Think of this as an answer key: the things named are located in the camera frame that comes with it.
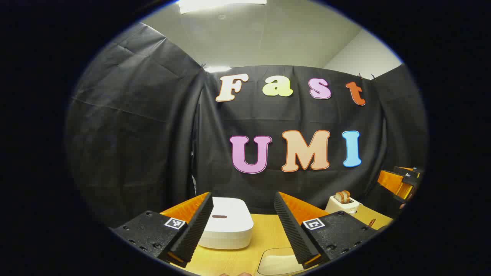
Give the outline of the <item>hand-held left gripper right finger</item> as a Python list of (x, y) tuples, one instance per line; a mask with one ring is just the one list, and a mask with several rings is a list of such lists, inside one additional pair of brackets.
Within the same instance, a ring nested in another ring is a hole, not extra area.
[(275, 194), (274, 206), (304, 269), (347, 255), (378, 232), (345, 211), (328, 213), (283, 192)]

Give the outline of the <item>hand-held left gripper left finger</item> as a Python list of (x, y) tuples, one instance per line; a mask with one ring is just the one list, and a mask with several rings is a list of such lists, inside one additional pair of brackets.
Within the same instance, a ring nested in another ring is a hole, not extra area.
[(110, 230), (143, 253), (185, 268), (213, 207), (211, 193), (205, 192), (162, 212), (144, 211)]

